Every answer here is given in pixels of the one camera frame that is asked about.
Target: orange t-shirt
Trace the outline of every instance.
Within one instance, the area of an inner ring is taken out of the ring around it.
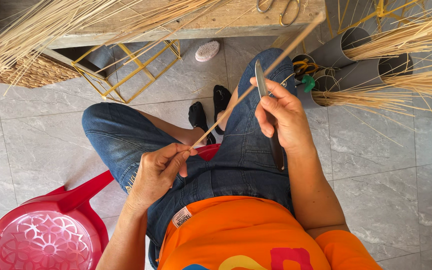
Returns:
[[[159,270],[381,269],[350,232],[332,230],[315,240],[271,200],[220,196],[186,208],[182,225],[168,225]]]

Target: knife handle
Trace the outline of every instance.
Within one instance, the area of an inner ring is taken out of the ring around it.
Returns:
[[[278,171],[284,171],[284,156],[283,156],[283,148],[279,144],[278,131],[276,129],[276,118],[269,112],[264,111],[266,113],[266,119],[268,122],[273,125],[274,133],[271,138],[269,138],[269,146],[271,147],[271,155],[273,156],[274,164]]]

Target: jeans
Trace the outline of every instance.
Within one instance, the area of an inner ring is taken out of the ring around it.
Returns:
[[[239,96],[251,85],[249,79],[255,76],[256,60],[259,59],[262,69],[266,70],[281,52],[270,48],[256,55],[239,81]],[[284,81],[282,85],[296,95],[292,73],[291,59],[285,57],[267,78],[279,83]],[[153,267],[158,266],[155,259],[171,218],[193,202],[218,196],[251,196],[273,200],[293,212],[288,170],[279,172],[274,165],[269,139],[261,132],[255,117],[259,101],[258,90],[252,90],[233,109],[216,155],[210,161],[190,156],[188,176],[178,174],[173,187],[148,209],[146,235],[151,239],[149,258]],[[118,103],[90,106],[84,111],[82,126],[126,193],[131,189],[143,153],[179,143],[135,109]]]

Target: hand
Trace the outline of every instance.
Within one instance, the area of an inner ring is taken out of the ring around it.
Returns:
[[[148,208],[173,187],[176,174],[188,176],[186,160],[195,156],[198,151],[189,145],[172,143],[154,152],[141,156],[136,179],[131,188],[128,200],[135,207]]]
[[[252,77],[250,82],[257,87],[255,77]],[[268,138],[273,137],[274,133],[273,125],[266,118],[266,110],[276,118],[279,143],[286,154],[314,152],[316,148],[313,136],[301,101],[277,82],[266,79],[266,85],[276,98],[263,96],[256,107],[254,115],[258,119],[262,133]]]

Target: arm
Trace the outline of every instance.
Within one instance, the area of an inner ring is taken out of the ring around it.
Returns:
[[[251,83],[256,85],[256,79],[251,78]],[[267,137],[273,136],[274,128],[268,123],[264,110],[277,119],[297,221],[313,238],[331,230],[349,232],[338,198],[323,174],[301,102],[279,83],[266,80],[266,84],[276,98],[264,96],[255,116]]]
[[[178,172],[183,177],[188,175],[186,160],[197,154],[189,148],[170,144],[141,156],[133,187],[96,270],[145,268],[147,210],[172,187]]]

